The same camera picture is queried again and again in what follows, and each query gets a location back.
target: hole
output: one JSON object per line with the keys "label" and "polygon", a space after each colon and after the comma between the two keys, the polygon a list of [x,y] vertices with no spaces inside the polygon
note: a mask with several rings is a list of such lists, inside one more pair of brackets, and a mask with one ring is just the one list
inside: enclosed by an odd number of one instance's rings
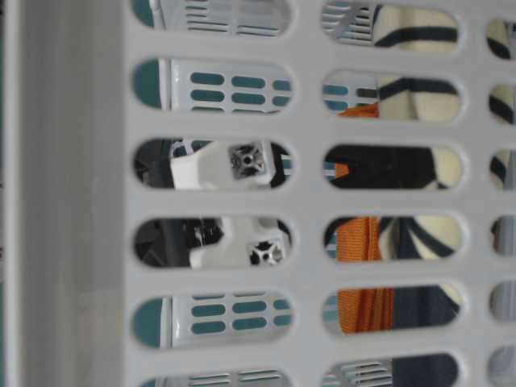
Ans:
{"label": "hole", "polygon": [[449,123],[462,105],[448,81],[346,70],[327,77],[322,95],[328,110],[344,119]]}
{"label": "hole", "polygon": [[495,252],[503,257],[516,256],[516,217],[502,216],[493,223],[489,233]]}
{"label": "hole", "polygon": [[264,140],[155,139],[135,154],[137,178],[152,188],[273,189],[292,174],[292,158]]}
{"label": "hole", "polygon": [[194,317],[209,317],[220,316],[226,313],[226,307],[221,304],[217,305],[200,305],[192,308],[192,315]]}
{"label": "hole", "polygon": [[515,361],[516,347],[514,345],[498,348],[489,358],[488,374],[491,382],[499,387],[514,385],[516,382]]}
{"label": "hole", "polygon": [[219,379],[222,377],[229,377],[229,373],[215,373],[214,375],[201,375],[201,376],[195,376],[195,377],[189,377],[191,381],[204,381],[208,379]]}
{"label": "hole", "polygon": [[[177,1],[133,0],[138,20],[157,30],[225,32],[232,36],[273,38],[283,33],[292,18],[286,0]],[[201,15],[206,27],[198,25]]]}
{"label": "hole", "polygon": [[486,35],[488,47],[495,56],[503,60],[513,60],[516,57],[514,23],[495,19],[489,24]]}
{"label": "hole", "polygon": [[499,123],[514,125],[514,90],[509,85],[498,85],[489,95],[489,111]]}
{"label": "hole", "polygon": [[512,149],[498,151],[491,159],[489,176],[498,189],[515,190],[516,151]]}
{"label": "hole", "polygon": [[322,386],[451,387],[458,376],[459,368],[453,357],[448,354],[432,354],[338,363],[327,370],[322,378]]}
{"label": "hole", "polygon": [[222,75],[210,73],[193,73],[190,76],[190,80],[193,83],[202,85],[221,85],[224,83],[224,77]]}
{"label": "hole", "polygon": [[293,97],[288,79],[274,64],[155,58],[136,69],[133,86],[136,97],[154,109],[272,114]]}
{"label": "hole", "polygon": [[334,335],[440,327],[460,311],[461,297],[448,284],[400,288],[340,289],[325,304],[322,320]]}
{"label": "hole", "polygon": [[322,88],[323,94],[330,95],[347,95],[347,87],[346,86],[337,86],[337,85],[324,85]]}
{"label": "hole", "polygon": [[235,331],[246,331],[248,329],[260,329],[267,325],[267,320],[262,317],[241,318],[233,322]]}
{"label": "hole", "polygon": [[254,77],[233,77],[231,83],[233,86],[249,87],[252,89],[263,89],[265,87],[265,81],[263,79]]}
{"label": "hole", "polygon": [[263,301],[254,302],[237,302],[233,305],[233,311],[235,313],[255,313],[263,312],[267,309],[267,304]]}
{"label": "hole", "polygon": [[439,260],[460,249],[462,234],[449,216],[345,217],[330,224],[324,243],[339,264]]}
{"label": "hole", "polygon": [[194,90],[190,95],[194,101],[222,102],[224,93],[213,90]]}
{"label": "hole", "polygon": [[265,97],[261,94],[234,93],[231,96],[234,103],[243,103],[247,105],[263,105]]}
{"label": "hole", "polygon": [[138,230],[135,252],[154,268],[271,268],[289,258],[291,243],[275,218],[159,218]]}
{"label": "hole", "polygon": [[458,40],[449,14],[409,6],[331,1],[322,9],[321,26],[337,43],[365,47],[442,53],[455,50]]}
{"label": "hole", "polygon": [[283,106],[287,106],[289,101],[290,101],[289,97],[280,97],[280,96],[278,96],[278,97],[274,97],[273,98],[273,105],[274,106],[283,107]]}
{"label": "hole", "polygon": [[274,81],[273,88],[277,91],[292,91],[289,81]]}
{"label": "hole", "polygon": [[224,294],[204,294],[202,296],[192,296],[192,298],[196,301],[215,300],[217,298],[224,298]]}
{"label": "hole", "polygon": [[516,322],[516,281],[499,284],[491,293],[489,305],[496,320],[503,323]]}
{"label": "hole", "polygon": [[[284,297],[262,291],[155,298],[136,311],[133,328],[141,343],[161,349],[273,341],[286,333],[293,321],[293,310],[267,307],[273,299]],[[200,381],[200,377],[217,374],[191,377]]]}
{"label": "hole", "polygon": [[188,387],[208,387],[216,385],[252,385],[264,387],[290,387],[289,378],[282,372],[275,369],[259,369],[243,371],[230,371],[219,373],[207,373],[189,377],[188,375],[176,375],[174,377],[161,377],[153,379],[142,387],[157,387],[158,385],[166,386],[188,386]]}
{"label": "hole", "polygon": [[274,309],[276,310],[288,310],[290,309],[290,304],[287,300],[276,300],[273,303]]}
{"label": "hole", "polygon": [[292,316],[290,314],[283,314],[282,316],[276,316],[274,318],[274,325],[279,327],[287,327],[292,323]]}
{"label": "hole", "polygon": [[206,335],[209,333],[220,333],[226,330],[226,324],[222,321],[196,322],[192,324],[192,333],[195,335]]}
{"label": "hole", "polygon": [[323,168],[340,189],[448,189],[462,177],[460,158],[448,148],[339,145]]}
{"label": "hole", "polygon": [[378,98],[378,92],[376,89],[357,89],[356,96],[362,98]]}
{"label": "hole", "polygon": [[260,297],[263,296],[265,292],[250,292],[250,293],[234,293],[235,297]]}

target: orange fabric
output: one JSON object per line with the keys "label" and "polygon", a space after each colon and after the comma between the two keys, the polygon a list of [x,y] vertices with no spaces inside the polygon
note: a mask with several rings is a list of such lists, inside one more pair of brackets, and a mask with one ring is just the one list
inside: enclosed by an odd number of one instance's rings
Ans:
{"label": "orange fabric", "polygon": [[373,103],[372,105],[350,107],[339,114],[340,117],[365,117],[369,119],[377,119],[380,117],[378,110],[378,104]]}
{"label": "orange fabric", "polygon": [[347,164],[335,164],[335,178],[346,176],[349,174],[349,167]]}
{"label": "orange fabric", "polygon": [[[378,117],[378,104],[347,109],[343,117]],[[345,164],[337,164],[335,176],[349,173]],[[337,261],[381,260],[377,218],[356,218],[337,229]],[[389,330],[393,325],[393,289],[354,289],[338,293],[339,325],[346,334]]]}

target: striped fabric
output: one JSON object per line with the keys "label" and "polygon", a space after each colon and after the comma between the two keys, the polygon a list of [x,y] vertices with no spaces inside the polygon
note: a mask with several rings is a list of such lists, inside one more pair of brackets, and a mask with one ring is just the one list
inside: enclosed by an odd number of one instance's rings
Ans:
{"label": "striped fabric", "polygon": [[[402,46],[414,52],[450,52],[456,46],[456,22],[442,12],[379,6],[373,23],[373,42],[377,47]],[[503,22],[491,24],[488,43],[500,57],[510,57],[509,37]],[[393,76],[379,76],[377,83],[381,119],[442,123],[451,121],[460,111],[460,98],[448,83]],[[513,106],[514,92],[510,87],[498,86],[489,96],[489,108],[500,122],[514,122]],[[445,188],[458,182],[458,157],[446,149],[431,149],[431,152],[435,179],[428,181],[426,189]],[[499,152],[491,164],[493,182],[501,187],[508,160],[508,152]],[[403,256],[437,260],[450,256],[460,247],[460,243],[460,230],[449,218],[416,216],[381,219],[380,249],[384,260]],[[444,286],[443,290],[454,303],[460,304],[459,295],[454,289]]]}

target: plastic basket wall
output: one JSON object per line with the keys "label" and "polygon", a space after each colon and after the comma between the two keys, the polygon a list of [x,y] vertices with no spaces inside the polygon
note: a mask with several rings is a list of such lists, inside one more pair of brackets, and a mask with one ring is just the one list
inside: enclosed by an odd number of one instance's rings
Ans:
{"label": "plastic basket wall", "polygon": [[[515,147],[494,122],[489,91],[514,83],[514,63],[485,43],[492,19],[516,20],[514,0],[392,0],[444,10],[460,25],[448,56],[412,55],[337,45],[321,28],[324,2],[289,1],[292,20],[277,38],[153,31],[125,0],[8,2],[6,62],[6,385],[139,386],[201,368],[278,367],[294,386],[320,385],[335,363],[446,352],[460,368],[457,386],[486,386],[497,348],[516,343],[516,328],[495,322],[489,295],[516,278],[516,261],[498,260],[487,234],[514,208],[496,191],[489,161]],[[163,112],[143,106],[132,80],[153,57],[279,65],[293,97],[278,114]],[[445,78],[462,94],[460,116],[431,123],[342,120],[330,116],[321,89],[335,70]],[[143,187],[132,160],[145,141],[163,137],[259,137],[289,147],[291,179],[270,192],[187,193]],[[446,192],[336,191],[322,160],[335,144],[447,146],[460,154],[464,178]],[[336,214],[450,214],[462,248],[443,262],[393,262],[336,268],[323,233]],[[138,227],[155,217],[255,215],[284,219],[295,235],[288,263],[274,270],[159,271],[134,257]],[[450,326],[355,335],[336,340],[323,305],[340,289],[454,285],[464,308]],[[134,337],[132,319],[149,299],[192,293],[278,292],[295,313],[271,343],[153,351]]]}

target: navy stripe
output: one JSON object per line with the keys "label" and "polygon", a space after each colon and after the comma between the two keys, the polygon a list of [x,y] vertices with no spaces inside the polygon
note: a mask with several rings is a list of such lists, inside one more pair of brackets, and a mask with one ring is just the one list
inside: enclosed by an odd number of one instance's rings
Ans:
{"label": "navy stripe", "polygon": [[438,239],[436,239],[433,235],[431,235],[428,231],[421,227],[421,225],[416,221],[416,219],[411,218],[408,221],[409,229],[418,237],[418,239],[425,245],[427,248],[432,250],[435,254],[440,257],[450,256],[453,254],[453,250],[449,248],[446,244],[442,243]]}
{"label": "navy stripe", "polygon": [[514,110],[500,98],[489,97],[489,109],[507,123],[514,123]]}
{"label": "navy stripe", "polygon": [[500,43],[492,38],[488,38],[487,43],[489,44],[489,48],[491,48],[491,51],[494,55],[502,59],[510,59],[509,48],[505,46],[503,43]]}
{"label": "navy stripe", "polygon": [[380,234],[387,230],[387,227],[389,227],[390,223],[394,220],[394,218],[382,218],[380,219]]}
{"label": "navy stripe", "polygon": [[455,43],[457,38],[457,30],[451,27],[406,27],[390,32],[378,40],[375,46],[387,48],[417,40]]}
{"label": "navy stripe", "polygon": [[382,86],[378,90],[378,95],[380,100],[383,101],[404,91],[457,95],[457,90],[446,81],[419,78],[400,78],[397,81]]}
{"label": "navy stripe", "polygon": [[372,17],[372,26],[373,27],[378,20],[378,15],[380,14],[380,10],[382,8],[383,8],[383,6],[377,6],[377,8],[374,10],[374,16]]}
{"label": "navy stripe", "polygon": [[489,167],[492,173],[494,173],[501,181],[505,181],[506,174],[507,174],[507,168],[506,166],[501,162],[499,158],[496,156],[493,157],[491,160],[491,165]]}

